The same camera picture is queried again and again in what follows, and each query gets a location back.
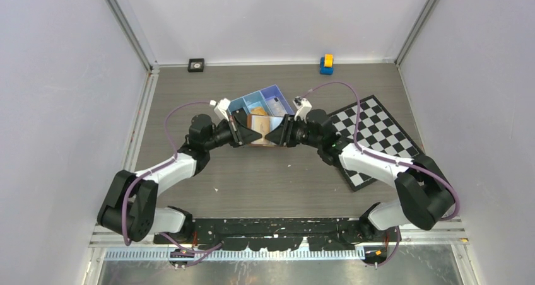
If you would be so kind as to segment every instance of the blue block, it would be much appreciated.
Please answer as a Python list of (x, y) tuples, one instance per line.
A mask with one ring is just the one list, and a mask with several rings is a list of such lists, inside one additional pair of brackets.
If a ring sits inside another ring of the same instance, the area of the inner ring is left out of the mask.
[(333, 71), (334, 71), (334, 66), (325, 67), (325, 57), (321, 57), (321, 60), (319, 61), (319, 73), (323, 75), (332, 75)]

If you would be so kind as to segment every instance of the yellow block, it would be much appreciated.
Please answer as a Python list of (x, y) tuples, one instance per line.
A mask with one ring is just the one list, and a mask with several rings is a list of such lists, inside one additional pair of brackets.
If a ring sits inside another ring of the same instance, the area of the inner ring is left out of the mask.
[(332, 67), (332, 55), (331, 54), (325, 55), (325, 67)]

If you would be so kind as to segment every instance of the small box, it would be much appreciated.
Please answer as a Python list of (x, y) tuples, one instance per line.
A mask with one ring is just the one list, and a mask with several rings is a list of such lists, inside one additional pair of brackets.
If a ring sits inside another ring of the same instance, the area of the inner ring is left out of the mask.
[(319, 61), (319, 73), (322, 75), (332, 75), (332, 72), (334, 71), (333, 60), (331, 60), (331, 67), (326, 66), (326, 58), (321, 57)]
[(332, 55), (331, 54), (325, 55), (325, 67), (332, 67)]
[(190, 73), (204, 72), (204, 58), (189, 59), (187, 64), (187, 71)]

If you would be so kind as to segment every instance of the checkerboard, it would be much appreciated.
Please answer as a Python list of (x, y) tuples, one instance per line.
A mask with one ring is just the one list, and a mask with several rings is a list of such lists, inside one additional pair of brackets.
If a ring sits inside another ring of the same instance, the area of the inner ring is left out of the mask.
[[(360, 107), (360, 122), (356, 138), (362, 146), (403, 158), (413, 158), (423, 153), (375, 96), (361, 100)], [(329, 116), (343, 137), (353, 138), (356, 102), (330, 113)], [(340, 172), (353, 191), (376, 181), (363, 173), (343, 168)]]

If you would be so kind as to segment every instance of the yellow and blue toy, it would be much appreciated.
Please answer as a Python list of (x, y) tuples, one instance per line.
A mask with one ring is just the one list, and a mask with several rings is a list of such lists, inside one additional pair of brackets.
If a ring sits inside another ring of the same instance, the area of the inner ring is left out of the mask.
[(332, 66), (333, 61), (334, 59), (331, 54), (326, 54), (324, 57), (321, 57), (319, 61), (319, 73), (323, 75), (332, 75), (332, 72), (334, 71), (334, 67)]

